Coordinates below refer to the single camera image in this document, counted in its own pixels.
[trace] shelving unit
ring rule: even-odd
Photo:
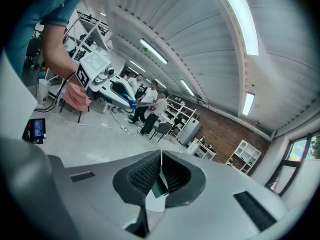
[[[162,113],[162,117],[171,124],[174,124],[175,119],[178,117],[179,114],[182,114],[182,126],[177,126],[177,128],[179,129],[179,132],[177,134],[174,134],[173,132],[171,132],[170,134],[172,134],[174,136],[174,140],[176,140],[178,138],[178,136],[180,135],[181,131],[185,128],[185,126],[187,125],[187,123],[190,121],[191,118],[193,118],[196,109],[193,110],[189,107],[186,107],[186,105],[184,103],[178,103],[177,101],[168,98],[167,99],[167,103],[168,103],[168,107],[167,109]]]
[[[250,145],[248,142],[242,140],[230,158],[240,158],[243,161],[243,165],[241,166],[241,168],[236,168],[235,166],[234,167],[244,174],[247,174],[255,165],[260,155],[261,152],[258,149]],[[226,165],[231,164],[230,158],[225,163]]]
[[[109,32],[108,25],[101,22],[100,20],[97,20],[93,17],[90,17],[84,13],[76,12],[77,13],[77,20],[72,24],[72,26],[68,29],[68,31],[64,34],[65,36],[68,36],[70,40],[76,43],[76,50],[72,56],[72,59],[78,64],[79,62],[75,60],[75,57],[78,53],[78,51],[86,51],[87,53],[91,53],[94,50],[96,50],[98,47],[100,47],[103,50],[108,51],[107,42],[110,39],[111,33]],[[85,29],[85,37],[83,40],[78,39],[76,36],[71,35],[71,30],[75,27],[75,24],[77,22],[80,22],[83,28]],[[94,44],[91,46],[88,46],[86,44],[86,40],[88,37],[92,37]],[[50,69],[47,70],[45,74],[45,79],[48,81],[52,81],[54,79],[58,78],[57,75],[53,76],[52,72],[50,72]],[[49,93],[48,96],[51,98],[55,98],[58,90],[60,89],[62,82],[60,84],[54,84],[49,87]]]

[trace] floor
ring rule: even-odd
[[[51,102],[49,99],[43,106],[46,108]],[[158,149],[186,151],[187,147],[178,141],[172,143],[171,136],[163,137],[159,143],[159,134],[151,140],[151,135],[141,136],[138,127],[128,123],[127,113],[113,114],[116,122],[111,111],[102,113],[104,105],[92,102],[90,112],[82,112],[80,124],[79,112],[67,104],[61,113],[60,105],[47,113],[35,111],[31,118],[45,118],[46,124],[47,139],[39,147],[48,155],[60,157],[65,167],[104,163]],[[127,127],[128,132],[120,125]]]

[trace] ceiling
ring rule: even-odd
[[[113,31],[115,51],[146,70],[173,93],[186,89],[213,108],[248,122],[266,134],[299,118],[319,98],[320,69],[315,34],[292,0],[247,0],[257,30],[259,56],[237,55],[220,0],[91,0],[93,15]],[[144,51],[144,38],[167,60]],[[255,94],[243,116],[244,94]]]

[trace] table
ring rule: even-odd
[[[206,147],[205,145],[203,145],[199,139],[194,138],[193,142],[191,143],[191,145],[187,148],[186,153],[190,154],[190,155],[196,155],[197,152],[203,153],[200,154],[199,157],[201,159],[207,159],[207,160],[213,160],[215,158],[215,156],[217,155],[214,151],[210,150],[208,147]]]

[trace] ceiling light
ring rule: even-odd
[[[252,104],[254,103],[255,95],[253,93],[247,92],[245,97],[245,103],[243,107],[242,114],[249,115]]]
[[[142,67],[140,67],[139,65],[137,65],[136,63],[134,63],[132,60],[130,60],[130,62],[135,65],[138,69],[141,69],[143,72],[146,72]]]
[[[130,69],[131,71],[133,71],[134,73],[136,73],[137,75],[139,75],[139,73],[135,70],[133,70],[131,67],[127,66],[128,69]]]
[[[195,94],[193,93],[193,91],[190,89],[190,87],[187,85],[185,80],[180,80],[181,83],[184,85],[184,87],[187,89],[187,91],[192,95],[195,96]]]
[[[153,48],[146,40],[143,38],[140,40],[140,43],[143,44],[150,52],[152,52],[157,58],[162,61],[164,64],[167,64],[168,61],[163,57],[155,48]]]
[[[157,79],[154,79],[154,80],[156,80],[160,85],[162,85],[164,88],[167,89],[167,87],[165,87],[161,82],[159,82],[159,80],[157,80]]]
[[[246,0],[228,0],[239,22],[248,55],[259,55],[256,26]]]

